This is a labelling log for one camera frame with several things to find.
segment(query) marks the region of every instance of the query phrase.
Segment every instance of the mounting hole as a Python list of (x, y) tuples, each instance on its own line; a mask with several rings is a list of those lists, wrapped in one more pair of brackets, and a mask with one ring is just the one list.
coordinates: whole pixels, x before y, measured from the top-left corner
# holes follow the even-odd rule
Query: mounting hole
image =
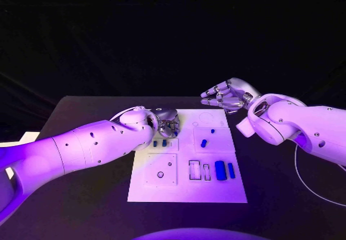
[(165, 176), (165, 173), (161, 171), (161, 172), (158, 173), (158, 177), (162, 178), (163, 176)]
[(321, 141), (321, 142), (319, 142), (319, 147), (322, 148), (325, 145), (326, 145), (326, 142), (325, 142), (325, 141)]

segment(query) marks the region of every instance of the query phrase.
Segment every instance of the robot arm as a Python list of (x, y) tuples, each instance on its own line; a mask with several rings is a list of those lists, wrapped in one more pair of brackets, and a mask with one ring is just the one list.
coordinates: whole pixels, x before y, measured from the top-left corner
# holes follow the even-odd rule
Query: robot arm
[[(50, 181), (146, 148), (158, 131), (166, 138), (176, 137), (179, 132), (175, 109), (149, 111), (137, 106), (120, 112), (112, 120), (90, 123), (32, 143), (0, 148), (0, 225)], [(15, 187), (9, 178), (3, 178), (6, 168), (15, 172)]]
[[(217, 93), (217, 98), (205, 98)], [(254, 133), (273, 145), (293, 140), (312, 155), (346, 165), (346, 110), (328, 106), (306, 106), (293, 97), (260, 95), (241, 79), (231, 78), (207, 92), (202, 104), (220, 106), (228, 114), (243, 107), (247, 118), (237, 125), (246, 137)]]

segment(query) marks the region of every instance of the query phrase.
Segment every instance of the white board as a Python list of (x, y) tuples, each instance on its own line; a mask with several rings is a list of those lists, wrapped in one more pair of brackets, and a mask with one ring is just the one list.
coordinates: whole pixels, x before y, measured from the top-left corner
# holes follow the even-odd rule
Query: white board
[[(163, 138), (158, 133), (153, 139), (158, 146), (152, 142), (136, 151), (127, 201), (247, 203), (225, 111), (178, 109), (178, 114), (178, 137)], [(218, 180), (217, 161), (225, 163), (227, 180)], [(235, 178), (231, 178), (228, 163), (233, 163)]]

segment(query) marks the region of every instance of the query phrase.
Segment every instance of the table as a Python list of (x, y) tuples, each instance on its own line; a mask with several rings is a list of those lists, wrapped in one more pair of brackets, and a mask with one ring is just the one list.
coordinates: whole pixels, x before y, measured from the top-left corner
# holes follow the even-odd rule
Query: table
[[(110, 119), (133, 106), (204, 109), (199, 97), (67, 96), (58, 103), (39, 139)], [(175, 228), (218, 228), (269, 239), (345, 239), (346, 207), (305, 187), (295, 167), (296, 144), (270, 145), (246, 138), (235, 125), (247, 111), (228, 116), (248, 203), (127, 202), (135, 152), (106, 165), (70, 173), (45, 184), (0, 227), (0, 239), (127, 240)], [(346, 172), (297, 151), (310, 188), (346, 203)]]

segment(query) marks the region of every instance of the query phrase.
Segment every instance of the blue block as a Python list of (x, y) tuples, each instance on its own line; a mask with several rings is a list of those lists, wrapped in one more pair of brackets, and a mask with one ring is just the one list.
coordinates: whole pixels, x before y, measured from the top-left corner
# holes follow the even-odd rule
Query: blue block
[(228, 171), (230, 171), (230, 177), (233, 179), (235, 179), (237, 175), (235, 175), (235, 169), (234, 169), (234, 164), (233, 163), (228, 164)]
[(202, 144), (201, 144), (201, 147), (205, 148), (205, 147), (207, 147), (207, 144), (208, 144), (208, 141), (204, 139)]
[(215, 162), (215, 170), (217, 170), (217, 179), (220, 181), (225, 181), (228, 179), (228, 176), (227, 176), (227, 168), (225, 168), (224, 161)]

